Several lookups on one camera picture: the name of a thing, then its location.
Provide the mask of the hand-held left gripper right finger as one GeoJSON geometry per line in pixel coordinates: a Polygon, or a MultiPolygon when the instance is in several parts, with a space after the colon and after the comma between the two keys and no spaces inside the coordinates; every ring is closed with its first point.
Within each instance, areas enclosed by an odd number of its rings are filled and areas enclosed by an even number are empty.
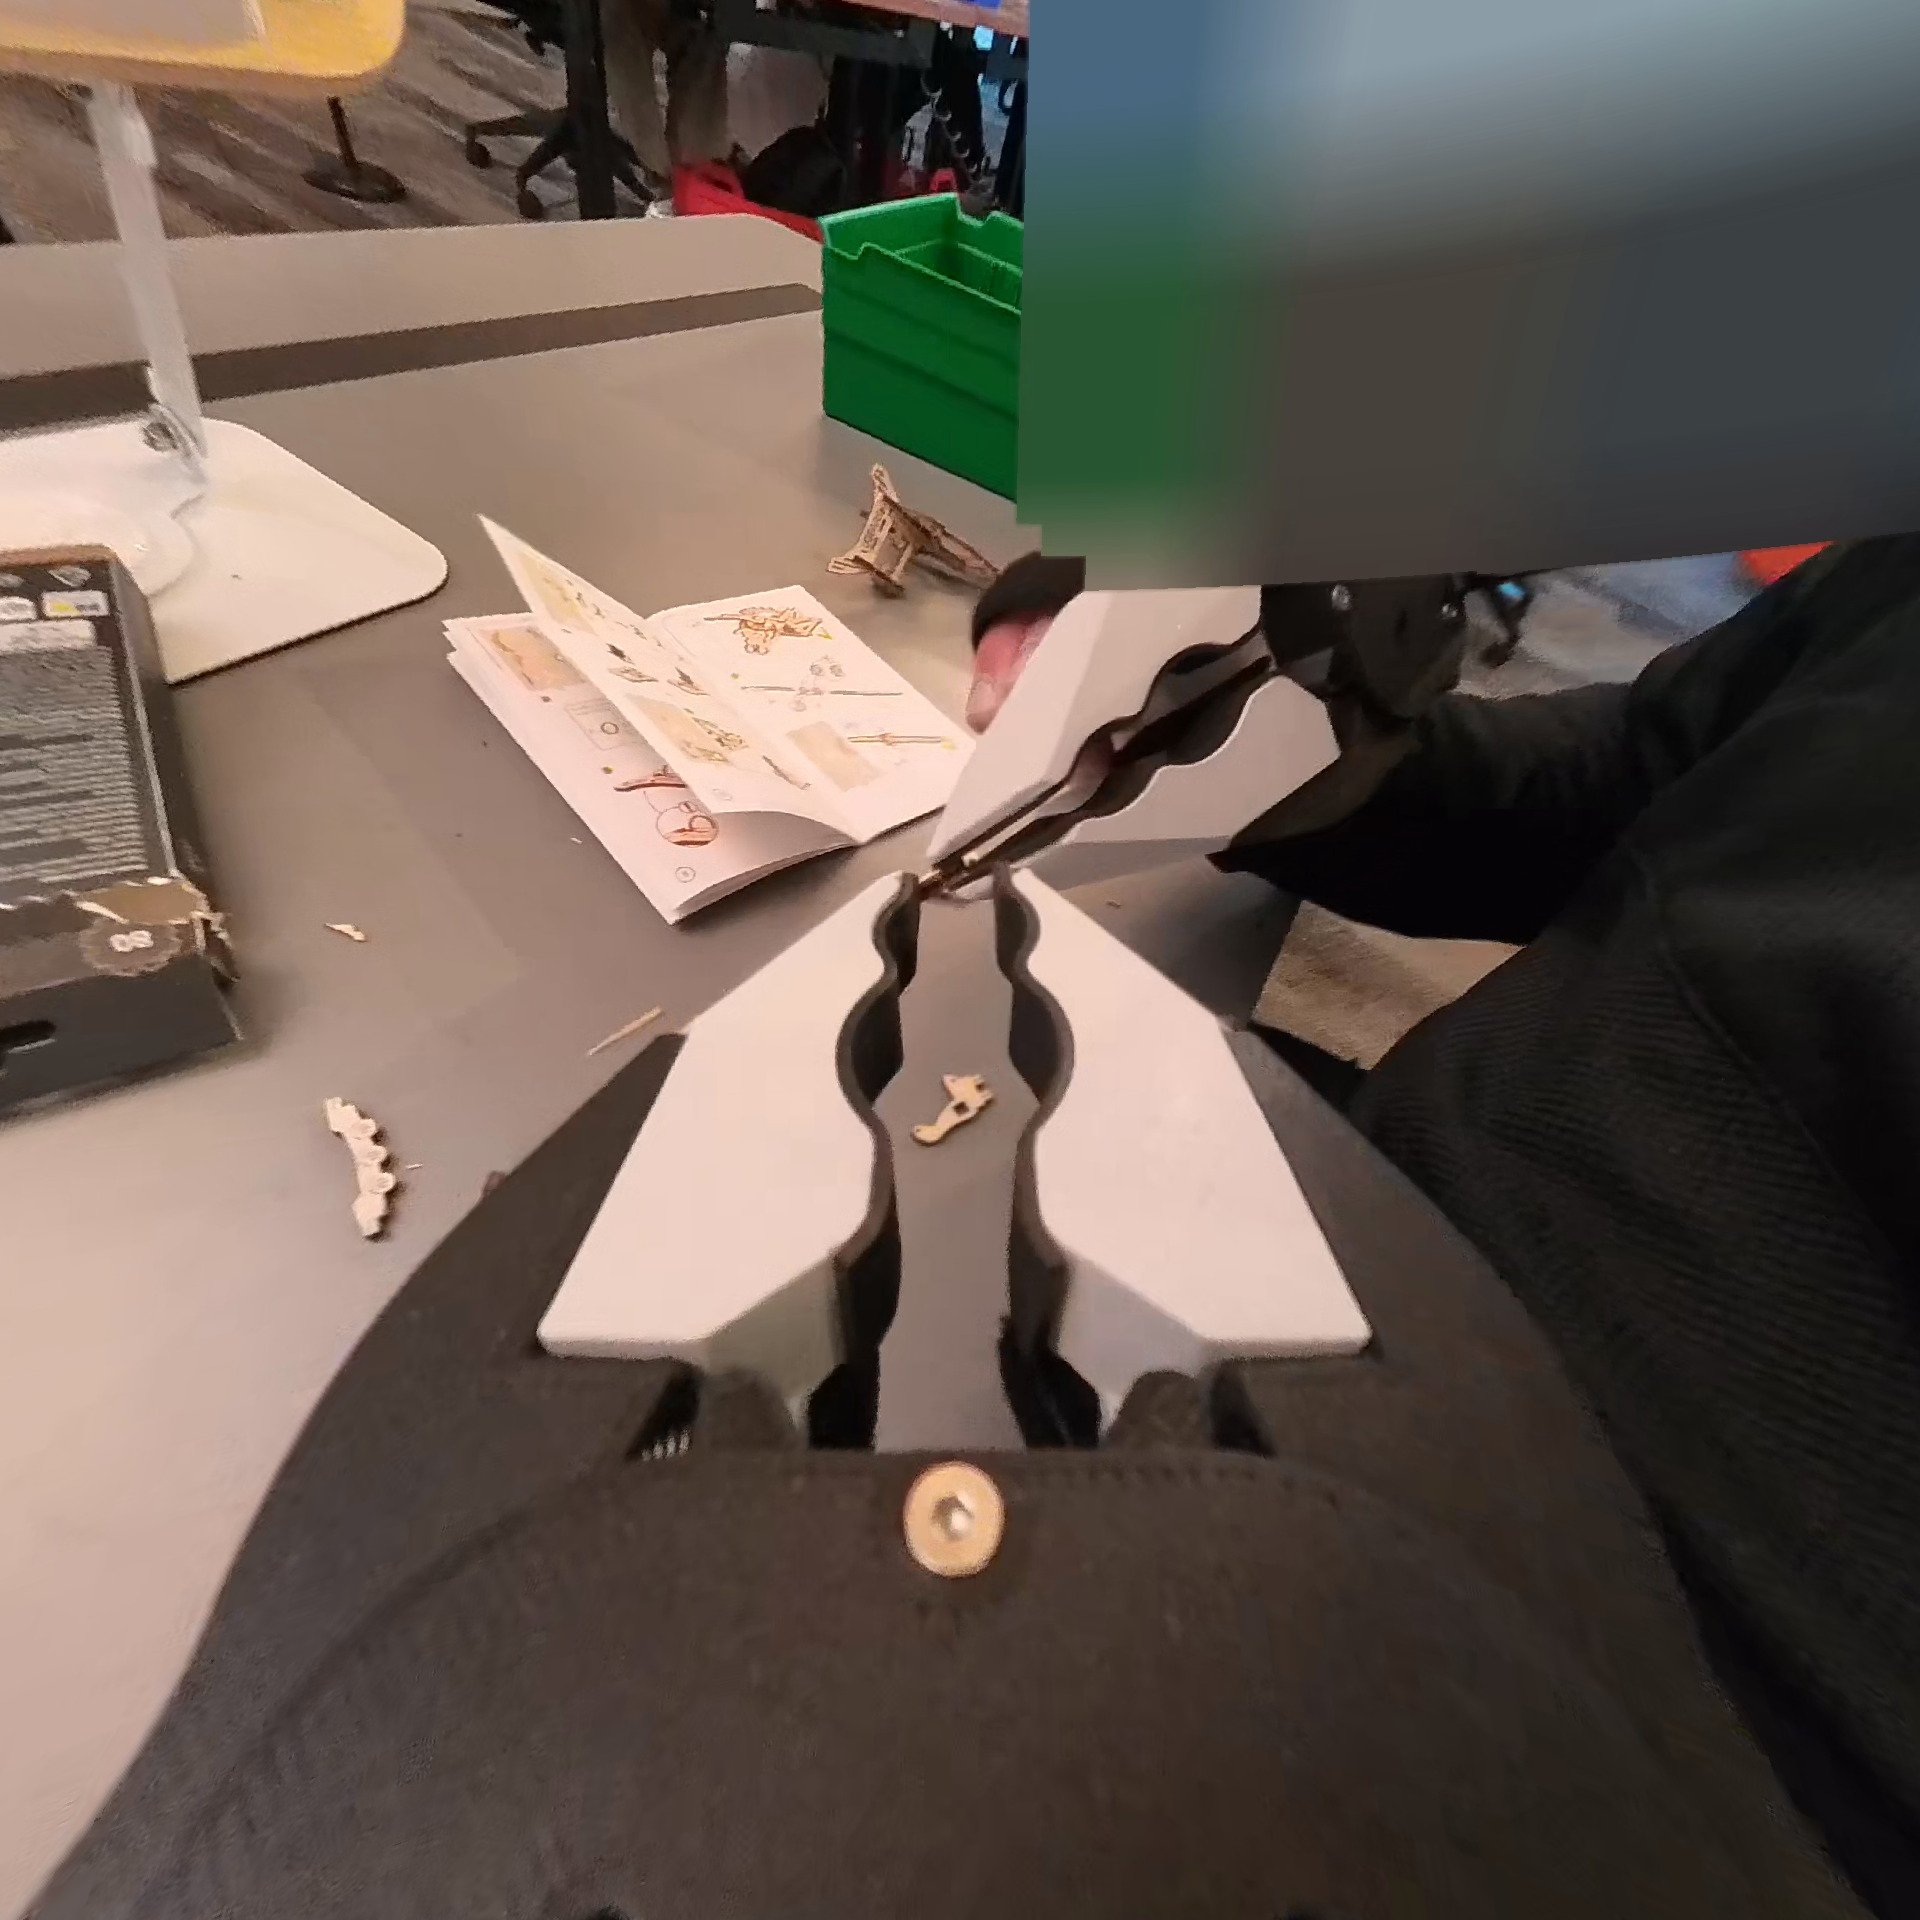
{"type": "Polygon", "coordinates": [[[1034,1097],[998,1339],[1019,1435],[1090,1447],[1149,1376],[1364,1354],[1235,1032],[1036,876],[995,876],[992,906],[1034,1097]]]}

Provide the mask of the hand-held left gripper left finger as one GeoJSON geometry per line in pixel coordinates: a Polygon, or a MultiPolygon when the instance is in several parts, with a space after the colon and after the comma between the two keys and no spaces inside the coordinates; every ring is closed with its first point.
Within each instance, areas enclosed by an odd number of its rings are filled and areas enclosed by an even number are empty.
{"type": "Polygon", "coordinates": [[[894,1148],[911,876],[881,876],[697,1014],[539,1323],[564,1360],[768,1386],[805,1439],[869,1447],[899,1306],[894,1148]]]}

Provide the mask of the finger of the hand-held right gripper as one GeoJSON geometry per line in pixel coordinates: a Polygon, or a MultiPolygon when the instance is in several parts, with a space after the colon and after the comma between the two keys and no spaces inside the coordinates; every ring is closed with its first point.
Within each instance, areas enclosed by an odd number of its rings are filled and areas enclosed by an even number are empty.
{"type": "Polygon", "coordinates": [[[1329,708],[1286,676],[1177,712],[1186,730],[1118,761],[1079,803],[1034,818],[980,862],[1029,872],[1149,872],[1228,844],[1338,759],[1329,708]]]}
{"type": "Polygon", "coordinates": [[[1084,756],[1140,723],[1177,660],[1231,660],[1257,618],[1256,585],[1075,593],[971,748],[925,847],[930,874],[964,876],[1017,830],[1070,811],[1084,756]]]}

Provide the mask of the person's right forearm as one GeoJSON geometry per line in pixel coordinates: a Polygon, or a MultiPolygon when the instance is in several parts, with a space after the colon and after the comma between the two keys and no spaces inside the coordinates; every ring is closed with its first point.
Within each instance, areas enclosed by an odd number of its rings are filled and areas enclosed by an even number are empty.
{"type": "Polygon", "coordinates": [[[1644,811],[1641,684],[1452,692],[1345,818],[1212,853],[1356,924],[1521,948],[1602,874],[1644,811]]]}

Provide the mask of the person's right hand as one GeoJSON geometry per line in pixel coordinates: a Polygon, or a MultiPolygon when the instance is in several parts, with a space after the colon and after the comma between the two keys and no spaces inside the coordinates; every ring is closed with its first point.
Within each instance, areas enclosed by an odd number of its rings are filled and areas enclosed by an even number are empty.
{"type": "Polygon", "coordinates": [[[1050,611],[1024,611],[980,631],[971,650],[971,682],[966,696],[966,723],[973,733],[982,736],[994,723],[1052,620],[1050,611]]]}

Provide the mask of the white instruction booklet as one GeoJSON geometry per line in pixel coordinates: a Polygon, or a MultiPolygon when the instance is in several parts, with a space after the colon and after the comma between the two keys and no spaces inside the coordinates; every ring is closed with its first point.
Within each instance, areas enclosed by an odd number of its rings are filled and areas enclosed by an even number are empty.
{"type": "Polygon", "coordinates": [[[489,515],[445,661],[666,925],[939,814],[976,739],[802,585],[639,614],[489,515]]]}

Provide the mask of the wavy wooden strip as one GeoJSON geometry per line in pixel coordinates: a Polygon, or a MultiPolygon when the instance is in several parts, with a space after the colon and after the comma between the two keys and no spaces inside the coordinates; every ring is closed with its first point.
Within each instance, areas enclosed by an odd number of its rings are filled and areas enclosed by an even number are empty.
{"type": "Polygon", "coordinates": [[[328,1133],[340,1140],[351,1167],[348,1212],[362,1239],[380,1239],[388,1232],[393,1196],[400,1188],[382,1122],[360,1103],[341,1095],[322,1100],[328,1133]]]}

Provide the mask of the green plastic bin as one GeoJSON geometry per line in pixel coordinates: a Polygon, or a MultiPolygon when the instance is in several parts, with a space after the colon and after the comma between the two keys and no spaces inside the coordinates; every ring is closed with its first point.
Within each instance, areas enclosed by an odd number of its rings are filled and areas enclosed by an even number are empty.
{"type": "Polygon", "coordinates": [[[1024,225],[958,196],[821,221],[821,412],[1014,500],[1024,225]]]}

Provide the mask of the person's black sweater torso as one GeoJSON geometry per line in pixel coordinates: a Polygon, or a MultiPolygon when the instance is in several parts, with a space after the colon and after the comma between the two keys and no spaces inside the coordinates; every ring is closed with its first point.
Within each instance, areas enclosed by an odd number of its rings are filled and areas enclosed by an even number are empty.
{"type": "Polygon", "coordinates": [[[1548,1332],[1787,1794],[1915,1915],[1915,535],[1633,682],[1618,852],[1348,1113],[1548,1332]]]}

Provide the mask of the black office chair base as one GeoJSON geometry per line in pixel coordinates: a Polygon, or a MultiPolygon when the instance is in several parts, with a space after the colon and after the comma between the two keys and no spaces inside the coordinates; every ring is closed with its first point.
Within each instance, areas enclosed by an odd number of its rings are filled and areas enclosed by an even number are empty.
{"type": "Polygon", "coordinates": [[[558,166],[570,173],[583,219],[612,218],[620,188],[643,209],[670,203],[670,188],[659,188],[641,171],[631,143],[612,128],[602,3],[479,2],[478,8],[512,23],[533,54],[559,54],[564,103],[468,122],[460,134],[468,166],[488,169],[493,141],[530,137],[533,143],[512,175],[516,211],[528,221],[539,221],[548,211],[533,181],[558,166]]]}

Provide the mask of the white desk stand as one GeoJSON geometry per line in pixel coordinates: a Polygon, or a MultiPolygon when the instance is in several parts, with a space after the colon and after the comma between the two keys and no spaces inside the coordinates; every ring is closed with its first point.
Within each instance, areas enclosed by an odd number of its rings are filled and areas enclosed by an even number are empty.
{"type": "Polygon", "coordinates": [[[144,405],[6,427],[3,552],[104,547],[152,611],[181,686],[415,605],[444,554],[246,426],[208,418],[163,236],[156,152],[129,85],[96,84],[86,120],[141,350],[144,405]]]}

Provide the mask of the black cardboard box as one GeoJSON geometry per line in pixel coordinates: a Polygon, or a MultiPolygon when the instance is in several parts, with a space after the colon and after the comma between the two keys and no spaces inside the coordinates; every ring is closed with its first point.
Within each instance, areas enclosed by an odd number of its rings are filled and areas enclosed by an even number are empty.
{"type": "Polygon", "coordinates": [[[107,546],[1,556],[1,1113],[238,1040],[152,610],[107,546]]]}

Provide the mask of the light wooden side table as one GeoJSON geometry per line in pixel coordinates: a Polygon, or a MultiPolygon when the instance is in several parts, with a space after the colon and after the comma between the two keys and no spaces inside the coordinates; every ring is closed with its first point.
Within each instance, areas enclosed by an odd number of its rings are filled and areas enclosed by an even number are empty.
{"type": "Polygon", "coordinates": [[[382,75],[403,2],[6,2],[1,68],[54,84],[329,98],[382,75]]]}

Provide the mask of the wooden model frame assembly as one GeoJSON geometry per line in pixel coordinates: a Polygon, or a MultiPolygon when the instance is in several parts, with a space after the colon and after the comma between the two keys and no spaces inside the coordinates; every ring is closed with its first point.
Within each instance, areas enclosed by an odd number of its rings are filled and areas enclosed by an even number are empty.
{"type": "Polygon", "coordinates": [[[861,578],[891,598],[905,592],[907,575],[916,570],[971,588],[995,582],[998,566],[938,515],[905,501],[881,462],[874,462],[869,482],[871,496],[860,532],[850,547],[828,560],[828,575],[861,578]]]}

